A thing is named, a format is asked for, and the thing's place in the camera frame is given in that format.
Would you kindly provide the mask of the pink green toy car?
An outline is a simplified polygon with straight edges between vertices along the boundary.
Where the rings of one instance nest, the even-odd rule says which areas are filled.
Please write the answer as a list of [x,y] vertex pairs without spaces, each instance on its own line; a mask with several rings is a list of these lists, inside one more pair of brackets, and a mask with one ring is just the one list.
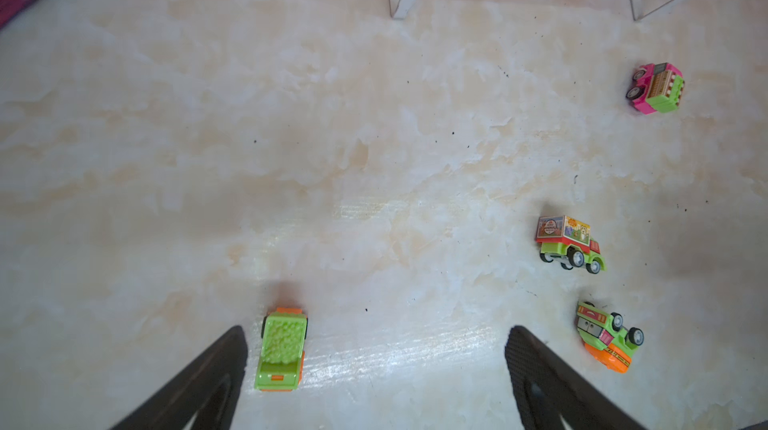
[[666,114],[680,107],[684,88],[684,76],[677,67],[668,62],[649,63],[633,72],[625,98],[644,115]]

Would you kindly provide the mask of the orange toy car with eyes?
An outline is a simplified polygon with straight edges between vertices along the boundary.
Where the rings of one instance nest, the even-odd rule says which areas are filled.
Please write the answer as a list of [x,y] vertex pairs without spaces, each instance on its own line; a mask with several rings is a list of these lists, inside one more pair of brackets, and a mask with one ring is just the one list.
[[585,349],[606,368],[621,374],[629,370],[634,353],[645,341],[640,328],[624,326],[620,313],[606,313],[589,301],[577,305],[576,328]]

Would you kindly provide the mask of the orange green toy car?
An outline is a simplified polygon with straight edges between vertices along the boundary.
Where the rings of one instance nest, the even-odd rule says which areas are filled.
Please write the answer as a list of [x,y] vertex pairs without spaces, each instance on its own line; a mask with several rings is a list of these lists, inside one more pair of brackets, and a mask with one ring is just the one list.
[[307,330],[308,316],[298,308],[278,307],[264,317],[254,383],[256,390],[290,392],[299,387]]

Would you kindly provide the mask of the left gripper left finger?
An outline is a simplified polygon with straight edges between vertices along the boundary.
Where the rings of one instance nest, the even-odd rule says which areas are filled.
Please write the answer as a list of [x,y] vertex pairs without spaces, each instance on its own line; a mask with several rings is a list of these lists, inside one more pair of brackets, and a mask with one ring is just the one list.
[[228,429],[248,358],[242,327],[233,326],[116,429]]

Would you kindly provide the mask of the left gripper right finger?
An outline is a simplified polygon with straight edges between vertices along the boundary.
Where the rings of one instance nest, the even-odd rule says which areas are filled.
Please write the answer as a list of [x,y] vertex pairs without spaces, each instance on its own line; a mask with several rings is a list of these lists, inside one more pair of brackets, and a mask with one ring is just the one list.
[[505,360],[526,429],[642,427],[523,326],[510,329]]

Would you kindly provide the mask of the yellow green toy car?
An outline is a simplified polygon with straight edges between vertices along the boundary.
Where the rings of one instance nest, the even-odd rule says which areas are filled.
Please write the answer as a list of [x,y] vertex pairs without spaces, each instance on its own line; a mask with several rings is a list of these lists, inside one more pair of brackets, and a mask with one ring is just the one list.
[[591,226],[567,215],[542,216],[538,219],[535,242],[539,257],[545,263],[558,262],[565,270],[584,268],[590,274],[606,269]]

